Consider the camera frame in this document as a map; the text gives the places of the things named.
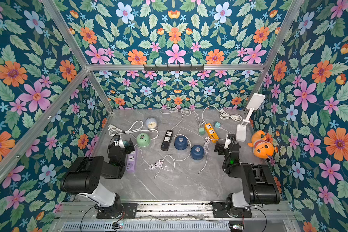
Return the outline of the blue meat grinder front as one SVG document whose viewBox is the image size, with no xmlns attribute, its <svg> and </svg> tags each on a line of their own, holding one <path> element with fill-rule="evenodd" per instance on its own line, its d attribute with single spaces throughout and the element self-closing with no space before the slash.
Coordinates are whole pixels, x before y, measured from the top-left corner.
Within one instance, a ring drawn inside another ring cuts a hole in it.
<svg viewBox="0 0 348 232">
<path fill-rule="evenodd" d="M 205 156 L 205 150 L 200 145 L 195 145 L 190 150 L 190 157 L 193 160 L 202 160 Z"/>
</svg>

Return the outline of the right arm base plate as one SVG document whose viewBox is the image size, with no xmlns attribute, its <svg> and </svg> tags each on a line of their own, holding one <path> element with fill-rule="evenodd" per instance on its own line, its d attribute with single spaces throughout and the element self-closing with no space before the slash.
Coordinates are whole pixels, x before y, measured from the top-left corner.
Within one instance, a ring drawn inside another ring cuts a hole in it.
<svg viewBox="0 0 348 232">
<path fill-rule="evenodd" d="M 250 208 L 236 208 L 231 203 L 226 202 L 210 202 L 212 205 L 214 218 L 252 218 Z"/>
</svg>

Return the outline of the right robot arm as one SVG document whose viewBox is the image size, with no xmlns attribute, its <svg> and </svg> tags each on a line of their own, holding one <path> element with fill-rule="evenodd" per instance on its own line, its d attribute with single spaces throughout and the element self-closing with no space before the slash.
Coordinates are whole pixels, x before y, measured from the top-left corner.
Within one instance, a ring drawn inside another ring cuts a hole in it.
<svg viewBox="0 0 348 232">
<path fill-rule="evenodd" d="M 215 146 L 215 151 L 224 157 L 223 172 L 242 183 L 242 189 L 229 194 L 226 199 L 225 210 L 231 217 L 240 215 L 252 205 L 278 205 L 281 200 L 269 166 L 240 162 L 240 148 L 235 134 L 227 134 L 225 142 L 216 142 Z"/>
</svg>

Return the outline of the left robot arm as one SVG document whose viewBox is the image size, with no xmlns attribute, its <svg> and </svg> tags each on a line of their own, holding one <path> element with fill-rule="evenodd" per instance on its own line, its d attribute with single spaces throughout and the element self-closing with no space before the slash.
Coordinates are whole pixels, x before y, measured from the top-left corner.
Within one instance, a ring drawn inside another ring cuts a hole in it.
<svg viewBox="0 0 348 232">
<path fill-rule="evenodd" d="M 100 179 L 121 179 L 126 171 L 127 156 L 133 152 L 132 140 L 125 142 L 119 135 L 112 138 L 107 148 L 109 162 L 102 156 L 77 158 L 64 176 L 61 190 L 84 196 L 96 204 L 97 210 L 119 216 L 123 213 L 120 196 L 103 186 Z"/>
</svg>

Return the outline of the blue meat grinder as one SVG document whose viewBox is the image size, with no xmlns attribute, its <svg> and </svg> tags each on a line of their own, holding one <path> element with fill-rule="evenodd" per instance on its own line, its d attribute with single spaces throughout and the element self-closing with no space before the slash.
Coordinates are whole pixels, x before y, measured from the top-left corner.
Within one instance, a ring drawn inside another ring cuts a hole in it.
<svg viewBox="0 0 348 232">
<path fill-rule="evenodd" d="M 205 156 L 205 150 L 200 145 L 195 145 L 190 150 L 190 157 L 193 160 L 202 160 Z"/>
<path fill-rule="evenodd" d="M 188 139 L 187 137 L 183 136 L 183 135 L 179 135 L 176 139 L 175 139 L 175 148 L 177 150 L 185 150 L 189 143 L 188 143 Z"/>
</svg>

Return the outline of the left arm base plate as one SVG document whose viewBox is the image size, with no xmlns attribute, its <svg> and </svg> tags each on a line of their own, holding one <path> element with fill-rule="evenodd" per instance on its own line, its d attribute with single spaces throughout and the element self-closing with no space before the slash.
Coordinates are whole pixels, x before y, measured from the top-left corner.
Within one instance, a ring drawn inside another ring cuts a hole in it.
<svg viewBox="0 0 348 232">
<path fill-rule="evenodd" d="M 137 203 L 117 203 L 110 207 L 98 206 L 97 219 L 134 219 L 137 213 Z"/>
</svg>

